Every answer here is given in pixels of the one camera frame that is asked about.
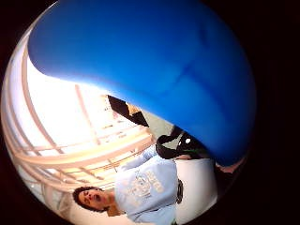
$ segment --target sweatshirt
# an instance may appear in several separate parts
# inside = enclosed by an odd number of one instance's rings
[[[160,157],[153,145],[119,168],[114,193],[132,221],[169,225],[175,219],[177,187],[175,162]]]

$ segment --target dark hair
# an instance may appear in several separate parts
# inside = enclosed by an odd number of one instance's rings
[[[72,194],[75,203],[78,204],[79,206],[81,206],[82,208],[85,208],[85,209],[88,209],[88,210],[91,210],[91,211],[94,211],[94,212],[103,213],[103,212],[105,212],[105,211],[108,211],[110,207],[104,207],[102,210],[98,210],[98,209],[96,209],[96,208],[93,208],[93,207],[91,207],[91,206],[88,206],[88,205],[83,204],[83,203],[79,200],[79,194],[80,194],[82,191],[90,190],[90,189],[99,189],[99,190],[103,191],[103,189],[101,189],[101,188],[99,188],[99,187],[77,187],[76,189],[74,189],[73,194]]]

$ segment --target person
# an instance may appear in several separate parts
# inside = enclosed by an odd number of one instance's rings
[[[165,225],[174,223],[180,181],[174,160],[160,157],[152,145],[137,158],[118,168],[113,190],[78,187],[74,201],[98,212],[111,208],[124,211],[134,222]]]

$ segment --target black strap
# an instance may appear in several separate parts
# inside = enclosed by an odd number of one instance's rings
[[[164,143],[168,143],[177,139],[180,134],[183,135],[180,138],[176,149],[172,149],[163,145]],[[196,138],[189,135],[187,132],[177,126],[174,126],[171,135],[161,135],[157,139],[156,150],[162,158],[166,159],[177,158],[181,155],[190,155],[193,159],[209,158],[206,147]]]

